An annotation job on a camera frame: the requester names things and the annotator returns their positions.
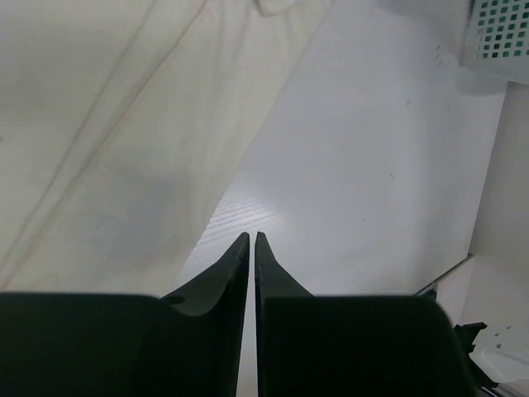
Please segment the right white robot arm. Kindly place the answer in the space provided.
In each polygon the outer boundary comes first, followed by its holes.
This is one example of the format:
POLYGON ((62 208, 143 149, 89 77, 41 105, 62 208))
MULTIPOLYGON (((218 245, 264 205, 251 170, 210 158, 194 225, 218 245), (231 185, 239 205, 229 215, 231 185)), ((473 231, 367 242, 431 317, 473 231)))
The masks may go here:
POLYGON ((528 326, 469 323, 455 335, 477 387, 496 388, 528 379, 528 326))

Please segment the cream white t-shirt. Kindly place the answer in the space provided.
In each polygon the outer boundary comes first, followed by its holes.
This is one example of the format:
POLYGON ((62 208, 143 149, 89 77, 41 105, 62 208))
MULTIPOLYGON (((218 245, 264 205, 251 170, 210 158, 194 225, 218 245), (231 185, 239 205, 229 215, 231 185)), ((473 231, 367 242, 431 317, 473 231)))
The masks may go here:
POLYGON ((2 2, 2 291, 168 292, 330 8, 2 2))

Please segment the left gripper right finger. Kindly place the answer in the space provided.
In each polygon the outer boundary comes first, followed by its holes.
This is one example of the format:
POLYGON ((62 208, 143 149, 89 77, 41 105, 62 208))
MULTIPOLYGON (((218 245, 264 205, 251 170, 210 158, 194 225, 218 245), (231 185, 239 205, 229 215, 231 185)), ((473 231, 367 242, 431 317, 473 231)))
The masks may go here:
POLYGON ((412 295, 316 296, 255 239, 261 396, 471 396, 450 321, 412 295))

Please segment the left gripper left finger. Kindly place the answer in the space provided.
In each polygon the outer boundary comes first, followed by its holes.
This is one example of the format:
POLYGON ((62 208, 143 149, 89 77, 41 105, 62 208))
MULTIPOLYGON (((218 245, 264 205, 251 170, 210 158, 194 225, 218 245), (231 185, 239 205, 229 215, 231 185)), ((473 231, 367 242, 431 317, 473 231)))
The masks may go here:
POLYGON ((242 233, 161 298, 2 294, 2 395, 235 395, 249 264, 242 233))

